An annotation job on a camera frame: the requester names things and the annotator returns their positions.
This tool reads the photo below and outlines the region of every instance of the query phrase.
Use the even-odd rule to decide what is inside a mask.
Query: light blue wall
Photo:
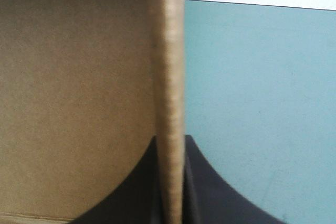
[[[186,129],[235,189],[336,223],[336,12],[186,1]]]

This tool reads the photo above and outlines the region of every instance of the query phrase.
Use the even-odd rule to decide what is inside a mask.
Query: black object
[[[211,167],[191,136],[185,137],[184,224],[284,224],[245,199]],[[162,224],[155,138],[109,196],[71,224]]]

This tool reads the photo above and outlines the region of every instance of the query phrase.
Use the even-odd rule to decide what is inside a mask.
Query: cardboard box
[[[0,223],[65,223],[154,135],[145,0],[0,0]]]

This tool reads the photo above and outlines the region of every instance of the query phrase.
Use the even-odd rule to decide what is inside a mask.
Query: black plastic base
[[[211,167],[191,136],[185,137],[184,224],[280,224],[253,205]],[[101,203],[71,224],[162,224],[156,144]]]

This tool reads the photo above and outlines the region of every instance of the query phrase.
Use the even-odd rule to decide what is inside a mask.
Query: teal wall
[[[186,1],[186,130],[236,190],[336,223],[336,12]]]

